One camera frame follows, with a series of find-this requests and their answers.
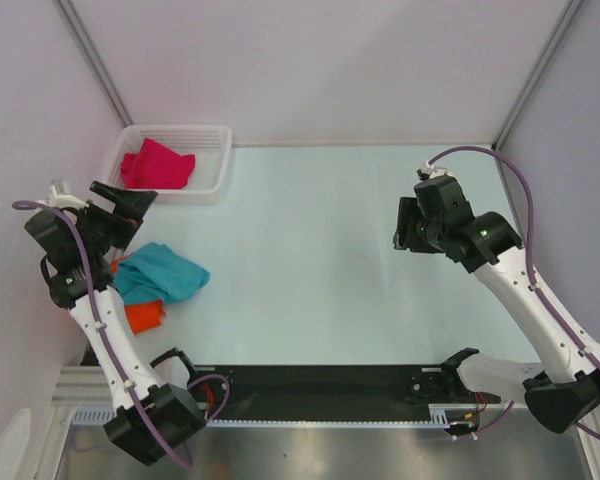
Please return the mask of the teal t shirt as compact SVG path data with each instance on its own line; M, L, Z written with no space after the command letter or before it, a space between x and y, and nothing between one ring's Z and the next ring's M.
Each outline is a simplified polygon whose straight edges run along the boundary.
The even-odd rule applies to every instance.
M154 242L120 260L114 273L115 287L126 305L184 302L210 279L205 268Z

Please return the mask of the white plastic basket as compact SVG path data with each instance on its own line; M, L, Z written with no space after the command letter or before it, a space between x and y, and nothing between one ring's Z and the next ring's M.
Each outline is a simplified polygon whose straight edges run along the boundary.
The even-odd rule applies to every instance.
M218 202L230 166L232 130L225 125L135 124L126 127L106 156L97 180L123 188L120 165L128 153L137 153L151 139L180 154L194 155L196 166L182 189L160 189L162 204L211 205Z

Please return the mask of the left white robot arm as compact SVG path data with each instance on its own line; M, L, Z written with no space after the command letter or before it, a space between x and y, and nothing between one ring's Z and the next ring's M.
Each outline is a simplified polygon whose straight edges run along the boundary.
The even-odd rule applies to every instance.
M130 244L157 194L98 181L90 190L112 210L77 198L62 180L51 182L45 199L13 207L32 211L24 229L44 252L40 272L50 298L81 328L105 375L114 413L104 426L108 439L146 466L169 457L188 469L191 458L176 450L206 424L194 397L201 376L178 365L164 380L141 355L107 259Z

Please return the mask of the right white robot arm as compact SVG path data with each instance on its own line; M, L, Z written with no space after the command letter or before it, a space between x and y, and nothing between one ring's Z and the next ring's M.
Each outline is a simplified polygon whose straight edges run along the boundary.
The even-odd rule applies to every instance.
M539 360L519 363L466 348L443 364L443 393L474 392L527 407L547 430L563 433L600 405L600 343L589 336L526 261L521 237L499 213L475 215L457 180L431 177L399 201L397 250L443 254L481 282L514 319Z

